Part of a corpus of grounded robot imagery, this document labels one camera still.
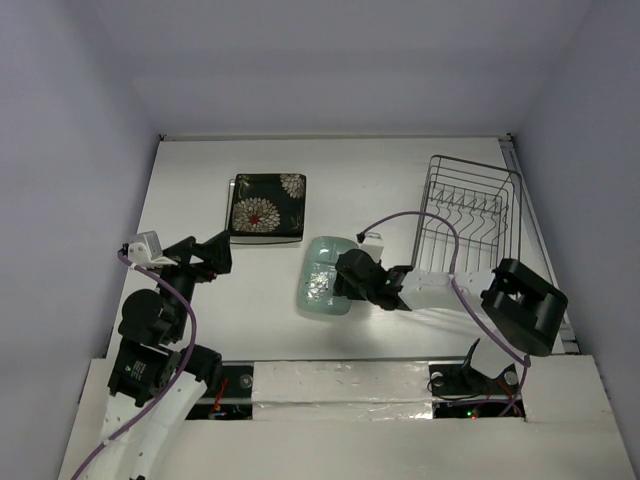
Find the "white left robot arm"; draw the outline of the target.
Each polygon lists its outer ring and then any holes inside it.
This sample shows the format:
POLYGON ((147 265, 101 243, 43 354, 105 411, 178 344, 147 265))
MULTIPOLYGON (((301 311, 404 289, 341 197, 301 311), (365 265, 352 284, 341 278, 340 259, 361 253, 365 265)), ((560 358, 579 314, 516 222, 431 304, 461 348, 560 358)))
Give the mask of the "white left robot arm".
POLYGON ((169 247, 156 232, 142 232, 117 258, 154 286, 124 300, 99 443, 75 479, 153 478, 195 403, 222 383, 220 353, 196 342, 192 298, 197 285, 230 273, 229 232, 204 242, 189 236, 169 247))

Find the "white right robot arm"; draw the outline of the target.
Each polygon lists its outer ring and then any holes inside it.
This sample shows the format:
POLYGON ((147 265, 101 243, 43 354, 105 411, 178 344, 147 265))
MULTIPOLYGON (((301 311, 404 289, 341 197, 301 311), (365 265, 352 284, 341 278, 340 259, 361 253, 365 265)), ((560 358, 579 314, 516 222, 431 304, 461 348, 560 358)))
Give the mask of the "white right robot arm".
POLYGON ((469 315, 483 332, 460 368, 462 384, 482 392, 509 366, 526 375, 532 359, 552 354, 568 298, 517 259, 492 270, 428 272, 412 266, 385 269, 363 249, 339 256, 334 295, 383 310, 449 310, 469 315))

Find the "light green oval plate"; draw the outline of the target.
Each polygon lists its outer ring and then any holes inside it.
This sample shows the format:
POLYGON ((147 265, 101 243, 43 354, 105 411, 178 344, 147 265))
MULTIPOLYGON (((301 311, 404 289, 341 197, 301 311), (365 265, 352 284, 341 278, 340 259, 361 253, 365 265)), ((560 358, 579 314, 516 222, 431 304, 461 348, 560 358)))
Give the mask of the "light green oval plate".
POLYGON ((311 240, 298 283, 296 305, 300 310, 331 316, 349 312, 351 301, 333 293, 335 265, 340 255, 356 248, 354 241, 342 237, 318 236, 311 240))

